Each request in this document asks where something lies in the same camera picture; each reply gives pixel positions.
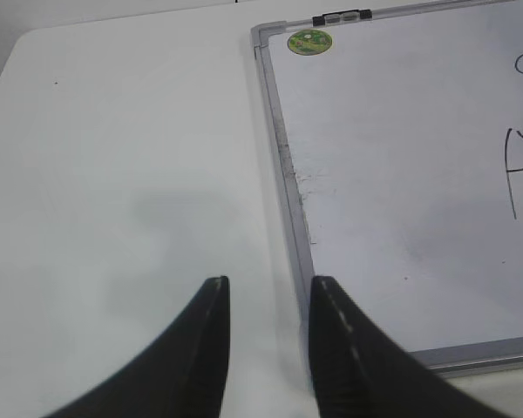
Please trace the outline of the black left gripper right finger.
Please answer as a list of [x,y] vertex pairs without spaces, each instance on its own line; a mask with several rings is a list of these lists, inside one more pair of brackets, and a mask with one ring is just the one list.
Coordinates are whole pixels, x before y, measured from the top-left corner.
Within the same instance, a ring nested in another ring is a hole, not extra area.
[[311,281],[309,367],[321,417],[500,417],[428,370],[330,276]]

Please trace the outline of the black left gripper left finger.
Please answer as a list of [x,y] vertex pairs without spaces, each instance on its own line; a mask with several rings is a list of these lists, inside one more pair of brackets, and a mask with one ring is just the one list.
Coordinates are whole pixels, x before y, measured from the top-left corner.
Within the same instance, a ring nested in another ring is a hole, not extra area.
[[228,377],[230,285],[204,281],[156,340],[55,417],[217,417]]

